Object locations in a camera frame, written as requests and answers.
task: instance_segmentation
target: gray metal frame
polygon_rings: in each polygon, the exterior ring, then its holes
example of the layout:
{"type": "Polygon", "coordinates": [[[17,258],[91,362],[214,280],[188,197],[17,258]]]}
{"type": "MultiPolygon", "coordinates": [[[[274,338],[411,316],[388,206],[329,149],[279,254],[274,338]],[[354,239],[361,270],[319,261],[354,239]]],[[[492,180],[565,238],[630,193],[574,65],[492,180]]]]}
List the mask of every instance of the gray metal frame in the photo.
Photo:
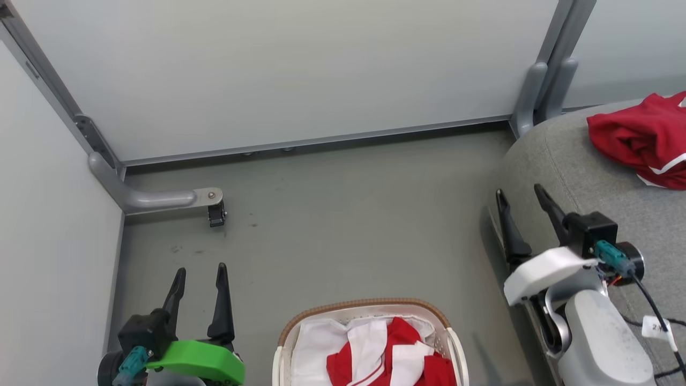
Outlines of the gray metal frame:
{"type": "Polygon", "coordinates": [[[122,168],[128,166],[184,161],[222,155],[245,154],[261,150],[293,148],[296,146],[467,126],[508,119],[515,137],[519,138],[529,131],[535,123],[562,113],[562,103],[567,94],[567,90],[569,89],[569,85],[571,84],[576,67],[578,66],[578,61],[570,58],[570,55],[595,6],[595,2],[596,0],[558,0],[557,7],[550,21],[545,38],[543,39],[539,55],[534,64],[528,69],[519,98],[511,116],[413,126],[392,130],[381,130],[372,133],[340,135],[263,146],[248,146],[244,148],[135,159],[123,163],[116,158],[116,155],[109,148],[107,142],[100,135],[94,121],[81,112],[76,101],[73,99],[59,75],[51,66],[47,57],[38,46],[38,43],[31,35],[31,32],[16,13],[10,0],[0,0],[0,5],[6,4],[7,9],[9,10],[8,13],[12,15],[12,17],[4,18],[2,21],[25,55],[25,66],[27,67],[27,70],[37,81],[41,81],[45,84],[45,88],[50,91],[52,98],[57,100],[57,103],[62,107],[64,112],[76,123],[76,131],[73,130],[73,125],[69,125],[72,133],[80,142],[81,139],[86,139],[88,146],[84,147],[84,149],[88,153],[92,151],[100,152],[110,166],[117,169],[118,172],[121,172],[122,168]]]}
{"type": "Polygon", "coordinates": [[[549,71],[549,61],[560,38],[565,21],[575,0],[559,0],[550,26],[543,39],[536,62],[529,68],[519,98],[510,118],[510,128],[515,138],[520,138],[534,127],[534,110],[539,103],[541,90],[549,71]]]}
{"type": "Polygon", "coordinates": [[[536,101],[537,122],[562,114],[563,102],[579,65],[578,60],[572,58],[571,55],[591,16],[595,2],[596,0],[574,0],[569,10],[548,60],[549,71],[543,80],[543,92],[536,101]]]}
{"type": "Polygon", "coordinates": [[[124,182],[126,166],[116,158],[95,123],[81,113],[24,22],[9,1],[0,0],[0,41],[34,81],[38,90],[88,154],[88,164],[112,199],[126,215],[217,205],[222,202],[219,188],[179,192],[140,192],[124,182]]]}
{"type": "Polygon", "coordinates": [[[219,188],[179,190],[177,192],[142,192],[127,186],[98,152],[88,156],[88,166],[102,186],[127,215],[190,207],[208,207],[222,202],[219,188]]]}

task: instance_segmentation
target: metal bracket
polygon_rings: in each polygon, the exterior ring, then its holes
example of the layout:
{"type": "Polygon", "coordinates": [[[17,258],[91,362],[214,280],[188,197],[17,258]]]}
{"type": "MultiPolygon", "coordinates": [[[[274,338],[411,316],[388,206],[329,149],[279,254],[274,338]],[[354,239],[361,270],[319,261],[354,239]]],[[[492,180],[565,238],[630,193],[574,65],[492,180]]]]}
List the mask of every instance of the metal bracket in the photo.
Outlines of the metal bracket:
{"type": "Polygon", "coordinates": [[[557,74],[553,78],[553,83],[547,90],[546,98],[543,99],[536,111],[536,122],[547,121],[562,115],[562,105],[578,67],[579,60],[575,58],[565,59],[560,64],[557,74]]]}
{"type": "Polygon", "coordinates": [[[536,62],[548,62],[550,55],[555,48],[555,43],[560,36],[560,31],[567,20],[569,15],[569,10],[575,0],[558,0],[558,5],[555,7],[555,13],[553,13],[552,19],[550,19],[550,24],[548,25],[548,31],[545,33],[545,38],[543,39],[543,44],[541,45],[541,50],[539,52],[539,57],[536,62]]]}
{"type": "Polygon", "coordinates": [[[547,73],[548,66],[543,62],[529,67],[524,79],[524,85],[519,93],[519,99],[514,106],[514,113],[510,118],[510,128],[514,137],[519,139],[534,127],[534,107],[541,92],[541,85],[547,73]]]}
{"type": "Polygon", "coordinates": [[[546,354],[553,359],[559,359],[571,344],[571,332],[565,318],[555,311],[554,304],[566,302],[575,293],[583,290],[593,290],[604,293],[604,288],[595,269],[582,269],[561,282],[551,285],[545,292],[545,308],[550,319],[560,334],[560,347],[548,346],[546,354]]]}
{"type": "Polygon", "coordinates": [[[543,92],[536,101],[537,123],[562,113],[567,90],[578,67],[578,60],[572,59],[571,55],[591,17],[595,2],[596,0],[574,0],[571,5],[548,60],[549,71],[543,81],[543,92]]]}
{"type": "Polygon", "coordinates": [[[107,190],[112,199],[127,215],[159,212],[190,207],[209,207],[211,226],[224,224],[226,212],[218,218],[216,209],[224,209],[224,194],[219,188],[180,190],[177,192],[142,192],[127,186],[109,166],[102,155],[92,152],[88,156],[91,172],[107,190]]]}
{"type": "Polygon", "coordinates": [[[102,138],[102,135],[100,135],[100,130],[97,129],[95,122],[85,114],[76,114],[74,115],[73,120],[81,135],[83,135],[88,144],[91,145],[93,151],[100,153],[102,158],[105,159],[105,162],[107,162],[112,169],[116,169],[117,174],[119,174],[121,172],[121,164],[110,149],[110,146],[108,146],[107,142],[102,138]]]}

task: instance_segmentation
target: black cable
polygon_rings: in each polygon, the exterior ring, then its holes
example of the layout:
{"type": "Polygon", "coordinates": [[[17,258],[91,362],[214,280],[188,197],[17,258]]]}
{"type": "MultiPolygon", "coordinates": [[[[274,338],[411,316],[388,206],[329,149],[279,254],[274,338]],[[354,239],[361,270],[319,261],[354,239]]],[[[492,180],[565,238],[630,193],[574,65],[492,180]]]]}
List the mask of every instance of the black cable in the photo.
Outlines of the black cable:
{"type": "MultiPolygon", "coordinates": [[[[629,319],[628,317],[624,316],[622,313],[619,313],[619,314],[622,316],[622,319],[624,319],[624,321],[625,321],[627,324],[630,324],[630,325],[636,326],[636,327],[643,327],[643,324],[642,324],[642,323],[639,323],[639,322],[637,322],[637,321],[635,321],[635,320],[631,320],[631,319],[629,319]]],[[[670,319],[670,318],[667,318],[667,320],[668,320],[670,323],[676,323],[676,324],[682,324],[682,325],[686,324],[686,323],[684,323],[683,321],[681,321],[681,320],[679,320],[679,319],[670,319]]],[[[655,379],[660,379],[660,378],[664,378],[664,377],[666,377],[666,376],[674,375],[674,374],[676,374],[676,373],[678,373],[678,372],[680,372],[680,371],[681,371],[681,368],[675,367],[675,368],[673,368],[673,369],[671,369],[671,370],[669,370],[669,371],[666,371],[666,372],[659,372],[659,373],[655,374],[653,377],[655,377],[655,379]]]]}
{"type": "MultiPolygon", "coordinates": [[[[633,270],[629,271],[629,276],[631,276],[636,285],[639,287],[639,289],[643,293],[643,296],[646,297],[646,300],[650,304],[652,311],[655,313],[657,320],[660,321],[660,327],[662,327],[662,331],[667,332],[667,324],[665,323],[665,320],[662,319],[662,315],[660,314],[660,311],[657,309],[657,305],[653,301],[652,297],[648,293],[648,290],[646,290],[646,288],[643,286],[643,283],[641,283],[641,280],[636,276],[636,273],[633,270]]],[[[676,358],[676,362],[679,364],[678,368],[681,370],[681,373],[684,376],[684,380],[686,380],[686,365],[684,365],[684,360],[681,358],[681,354],[679,354],[678,350],[674,351],[674,357],[676,358]]]]}
{"type": "Polygon", "coordinates": [[[671,370],[669,370],[669,371],[666,371],[666,372],[659,372],[659,373],[655,374],[653,377],[654,377],[655,379],[665,378],[666,376],[674,375],[674,374],[676,374],[676,373],[678,373],[678,372],[680,372],[680,371],[681,371],[680,368],[675,367],[675,368],[673,368],[673,369],[671,369],[671,370]]]}

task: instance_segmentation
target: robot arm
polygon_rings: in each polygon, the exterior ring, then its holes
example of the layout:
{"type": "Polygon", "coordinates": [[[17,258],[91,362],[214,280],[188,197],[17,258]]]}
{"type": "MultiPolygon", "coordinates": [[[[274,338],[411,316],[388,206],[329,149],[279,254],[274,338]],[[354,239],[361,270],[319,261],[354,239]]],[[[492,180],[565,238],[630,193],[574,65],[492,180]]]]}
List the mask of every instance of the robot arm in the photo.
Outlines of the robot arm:
{"type": "Polygon", "coordinates": [[[242,385],[246,368],[234,353],[233,316],[226,265],[217,270],[217,302],[208,339],[179,341],[178,306],[186,270],[176,273],[162,308],[149,315],[133,315],[117,335],[122,351],[100,361],[98,386],[242,385]]]}
{"type": "Polygon", "coordinates": [[[508,303],[533,307],[547,353],[566,386],[655,385],[650,358],[606,295],[605,280],[632,282],[627,270],[642,279],[642,256],[631,244],[617,243],[617,224],[601,213],[565,215],[543,187],[534,190],[560,246],[532,257],[498,190],[511,272],[504,284],[508,303]]]}

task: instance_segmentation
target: white label tag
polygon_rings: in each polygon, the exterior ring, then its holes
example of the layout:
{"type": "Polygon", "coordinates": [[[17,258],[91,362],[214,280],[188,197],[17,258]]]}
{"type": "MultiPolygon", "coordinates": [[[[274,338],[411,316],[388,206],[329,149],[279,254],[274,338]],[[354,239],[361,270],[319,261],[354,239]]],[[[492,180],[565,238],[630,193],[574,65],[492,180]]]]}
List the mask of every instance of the white label tag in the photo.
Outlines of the white label tag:
{"type": "Polygon", "coordinates": [[[667,331],[662,330],[660,326],[660,319],[652,315],[646,315],[643,317],[643,328],[641,329],[641,335],[646,338],[655,338],[662,341],[667,341],[672,348],[672,351],[676,352],[676,342],[674,341],[674,335],[672,334],[672,327],[670,323],[665,320],[665,325],[667,326],[667,331]]]}

